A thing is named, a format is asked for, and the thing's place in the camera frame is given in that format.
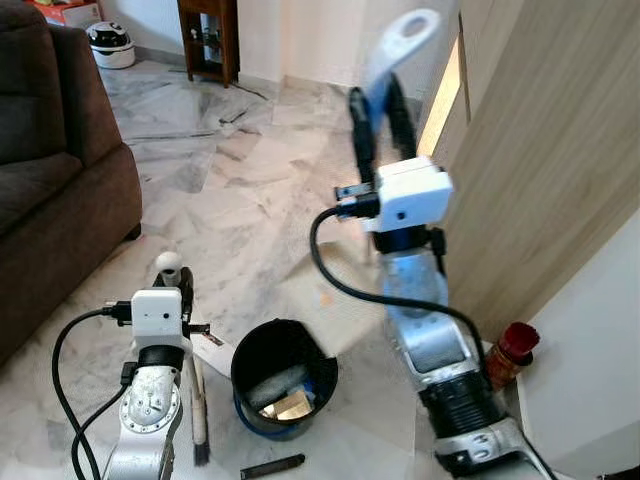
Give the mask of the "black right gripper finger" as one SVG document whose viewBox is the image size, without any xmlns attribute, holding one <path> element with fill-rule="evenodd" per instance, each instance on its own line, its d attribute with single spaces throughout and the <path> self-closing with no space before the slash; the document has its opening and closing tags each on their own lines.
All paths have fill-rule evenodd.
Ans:
<svg viewBox="0 0 640 480">
<path fill-rule="evenodd" d="M 398 76 L 390 77 L 390 137 L 398 151 L 417 150 L 410 109 Z"/>
<path fill-rule="evenodd" d="M 352 122 L 352 145 L 356 154 L 375 154 L 376 136 L 372 131 L 370 102 L 360 87 L 349 91 L 349 118 Z"/>
</svg>

